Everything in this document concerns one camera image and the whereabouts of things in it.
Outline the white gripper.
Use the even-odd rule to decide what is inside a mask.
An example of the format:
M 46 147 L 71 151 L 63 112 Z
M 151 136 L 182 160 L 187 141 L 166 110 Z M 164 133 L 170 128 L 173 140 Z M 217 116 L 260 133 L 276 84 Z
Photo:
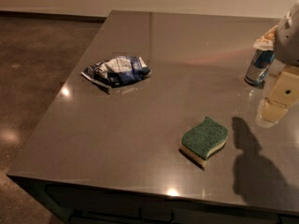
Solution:
M 257 124 L 274 126 L 299 101 L 299 0 L 278 26 L 275 25 L 258 38 L 253 47 L 262 51 L 274 49 L 277 60 L 295 65 L 279 72 L 271 91 L 259 103 L 255 119 Z

